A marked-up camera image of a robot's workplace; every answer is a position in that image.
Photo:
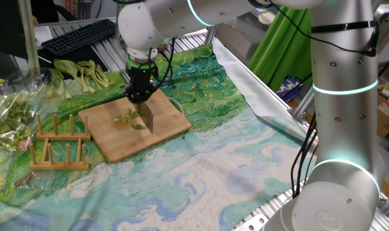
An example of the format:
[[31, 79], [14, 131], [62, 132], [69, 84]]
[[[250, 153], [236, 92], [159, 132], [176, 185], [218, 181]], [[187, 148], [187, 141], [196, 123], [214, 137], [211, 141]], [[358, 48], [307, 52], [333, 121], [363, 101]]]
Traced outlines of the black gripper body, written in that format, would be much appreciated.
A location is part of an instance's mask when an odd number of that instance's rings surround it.
[[131, 67], [121, 72], [124, 85], [121, 87], [131, 103], [146, 102], [158, 89], [151, 80], [154, 69]]

